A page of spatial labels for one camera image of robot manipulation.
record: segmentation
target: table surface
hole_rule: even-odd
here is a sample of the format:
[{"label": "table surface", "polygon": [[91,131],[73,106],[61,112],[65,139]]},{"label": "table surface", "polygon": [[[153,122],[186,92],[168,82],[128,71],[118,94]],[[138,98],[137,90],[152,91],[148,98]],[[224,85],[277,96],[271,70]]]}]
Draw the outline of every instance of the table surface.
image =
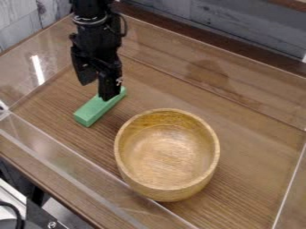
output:
[{"label": "table surface", "polygon": [[[9,135],[15,133],[37,152],[26,154],[27,149],[3,135],[3,157],[93,225],[134,228],[138,225],[124,226],[125,221],[97,201],[97,194],[106,194],[105,178],[93,175],[98,168],[89,166],[94,163],[121,179],[114,139],[122,124],[149,109],[184,109],[216,130],[221,164],[197,196],[164,206],[196,228],[304,228],[305,186],[292,178],[306,170],[301,156],[306,79],[130,17],[129,24],[130,35],[120,51],[129,96],[89,129],[74,121],[73,113],[97,94],[97,84],[82,87],[75,77],[71,19],[0,57],[0,98],[15,113],[11,119],[21,118],[37,128],[27,132],[25,123],[15,121],[17,129],[9,130],[3,122]],[[299,196],[287,195],[291,184]],[[280,211],[287,198],[291,210]],[[277,224],[285,215],[291,220]],[[158,228],[157,221],[146,224]]]}]

